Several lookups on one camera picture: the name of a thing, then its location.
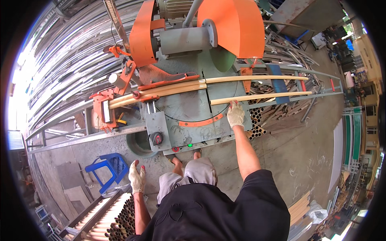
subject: glove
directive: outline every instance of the glove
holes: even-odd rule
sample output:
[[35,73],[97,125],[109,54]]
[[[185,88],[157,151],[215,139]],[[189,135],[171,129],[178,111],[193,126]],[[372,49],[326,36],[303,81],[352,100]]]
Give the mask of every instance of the glove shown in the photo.
[[139,161],[135,160],[130,165],[129,180],[130,180],[131,188],[133,189],[132,194],[136,192],[144,193],[145,191],[145,184],[146,184],[145,166],[141,166],[141,173],[138,173],[137,171],[138,163]]
[[242,109],[241,105],[238,102],[231,101],[227,114],[230,128],[232,129],[235,125],[244,127],[244,125],[242,124],[244,122],[244,115],[245,112]]

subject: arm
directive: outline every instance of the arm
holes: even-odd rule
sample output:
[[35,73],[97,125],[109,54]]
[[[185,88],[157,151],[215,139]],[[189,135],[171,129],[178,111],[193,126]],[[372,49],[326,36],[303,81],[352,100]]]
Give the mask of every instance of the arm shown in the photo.
[[245,180],[249,174],[261,169],[259,158],[244,132],[244,125],[242,124],[244,115],[245,112],[241,105],[236,101],[231,101],[227,118],[230,127],[235,133],[237,163],[239,164],[239,170],[243,180]]
[[236,139],[237,163],[239,164],[240,174],[244,181],[249,174],[260,170],[261,166],[255,150],[245,135],[244,127],[235,125],[233,132],[235,133]]
[[141,173],[137,171],[139,161],[135,160],[130,165],[129,180],[134,197],[135,234],[141,235],[150,222],[150,215],[144,201],[146,184],[145,167],[141,166]]
[[144,202],[144,194],[136,192],[134,196],[135,234],[142,234],[150,222],[150,215]]

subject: bare foot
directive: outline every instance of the bare foot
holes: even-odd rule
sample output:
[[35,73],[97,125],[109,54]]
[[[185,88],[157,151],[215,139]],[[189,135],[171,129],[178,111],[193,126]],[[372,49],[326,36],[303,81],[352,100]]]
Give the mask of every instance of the bare foot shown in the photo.
[[199,158],[201,158],[201,152],[195,152],[193,154],[193,159],[199,159]]
[[173,160],[171,161],[174,165],[176,165],[176,167],[182,167],[182,162],[177,158],[177,157],[174,157]]

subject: black shirt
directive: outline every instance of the black shirt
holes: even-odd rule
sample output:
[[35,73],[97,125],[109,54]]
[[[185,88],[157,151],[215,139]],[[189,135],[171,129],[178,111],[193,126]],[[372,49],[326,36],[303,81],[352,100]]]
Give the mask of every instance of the black shirt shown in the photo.
[[290,213],[268,170],[244,181],[235,202],[209,184],[182,185],[166,195],[140,240],[287,240]]

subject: blue plastic stool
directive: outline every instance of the blue plastic stool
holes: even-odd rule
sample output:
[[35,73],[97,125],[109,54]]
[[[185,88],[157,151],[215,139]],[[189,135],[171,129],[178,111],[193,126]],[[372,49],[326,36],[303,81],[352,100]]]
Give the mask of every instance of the blue plastic stool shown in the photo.
[[[98,159],[105,160],[102,162],[95,163]],[[95,173],[96,169],[104,166],[108,167],[111,171],[111,174],[113,174],[110,180],[108,180],[105,184],[101,182],[101,180]],[[129,167],[126,165],[125,161],[119,153],[112,153],[99,156],[91,165],[88,165],[85,170],[86,172],[94,173],[94,176],[98,180],[99,184],[102,186],[99,192],[101,194],[104,194],[106,190],[113,184],[113,182],[116,182],[118,184],[123,179],[123,177],[129,171]]]

